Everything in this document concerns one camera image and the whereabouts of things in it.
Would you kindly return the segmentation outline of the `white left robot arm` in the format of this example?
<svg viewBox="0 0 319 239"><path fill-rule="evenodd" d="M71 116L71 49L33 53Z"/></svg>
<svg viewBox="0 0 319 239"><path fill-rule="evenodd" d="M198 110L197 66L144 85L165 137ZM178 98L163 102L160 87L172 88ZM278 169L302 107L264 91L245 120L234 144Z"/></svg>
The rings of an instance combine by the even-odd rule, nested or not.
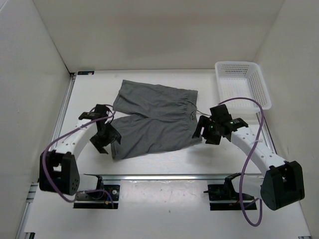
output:
<svg viewBox="0 0 319 239"><path fill-rule="evenodd" d="M93 199L103 197L105 188L99 176L80 174L77 159L91 143L100 154L106 146L121 143L120 133L111 125L115 112L108 104L97 104L83 112L75 128L51 142L40 156L39 187L42 191L64 197L88 193Z"/></svg>

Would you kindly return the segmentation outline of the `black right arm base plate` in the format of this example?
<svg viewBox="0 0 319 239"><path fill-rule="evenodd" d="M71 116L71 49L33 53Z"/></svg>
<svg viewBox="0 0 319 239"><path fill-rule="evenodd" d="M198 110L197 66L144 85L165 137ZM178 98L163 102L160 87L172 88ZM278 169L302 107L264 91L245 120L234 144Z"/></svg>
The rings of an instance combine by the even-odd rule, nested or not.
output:
<svg viewBox="0 0 319 239"><path fill-rule="evenodd" d="M208 195L210 211L240 211L237 192L226 192L223 184L209 184L204 194Z"/></svg>

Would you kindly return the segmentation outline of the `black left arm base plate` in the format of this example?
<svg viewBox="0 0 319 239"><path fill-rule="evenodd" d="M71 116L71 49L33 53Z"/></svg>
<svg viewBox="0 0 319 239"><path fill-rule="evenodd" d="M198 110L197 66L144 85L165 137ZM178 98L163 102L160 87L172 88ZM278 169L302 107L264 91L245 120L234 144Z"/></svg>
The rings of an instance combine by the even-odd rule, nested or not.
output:
<svg viewBox="0 0 319 239"><path fill-rule="evenodd" d="M74 209L109 209L116 210L119 207L120 184L104 184L104 190L108 192L77 193Z"/></svg>

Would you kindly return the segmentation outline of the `grey drawstring shorts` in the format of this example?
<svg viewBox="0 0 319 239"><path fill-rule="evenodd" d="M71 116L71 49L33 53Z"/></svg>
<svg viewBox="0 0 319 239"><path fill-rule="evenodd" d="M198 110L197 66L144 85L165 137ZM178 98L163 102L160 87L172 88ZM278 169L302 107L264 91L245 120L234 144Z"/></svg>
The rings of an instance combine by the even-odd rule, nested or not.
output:
<svg viewBox="0 0 319 239"><path fill-rule="evenodd" d="M196 90L123 80L113 103L125 116L112 126L121 135L111 144L114 160L180 150L202 141L197 127Z"/></svg>

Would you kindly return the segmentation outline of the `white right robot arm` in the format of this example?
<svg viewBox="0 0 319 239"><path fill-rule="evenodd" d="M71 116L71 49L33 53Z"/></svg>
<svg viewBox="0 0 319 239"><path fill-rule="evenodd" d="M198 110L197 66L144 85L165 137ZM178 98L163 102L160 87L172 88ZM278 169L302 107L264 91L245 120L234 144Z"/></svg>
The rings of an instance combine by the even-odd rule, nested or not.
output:
<svg viewBox="0 0 319 239"><path fill-rule="evenodd" d="M302 167L296 161L288 162L256 138L241 118L218 122L200 116L194 138L202 136L207 144L218 145L224 137L237 146L260 170L263 178L247 177L240 182L240 173L225 178L221 189L211 193L217 198L239 199L241 193L262 199L275 211L305 197Z"/></svg>

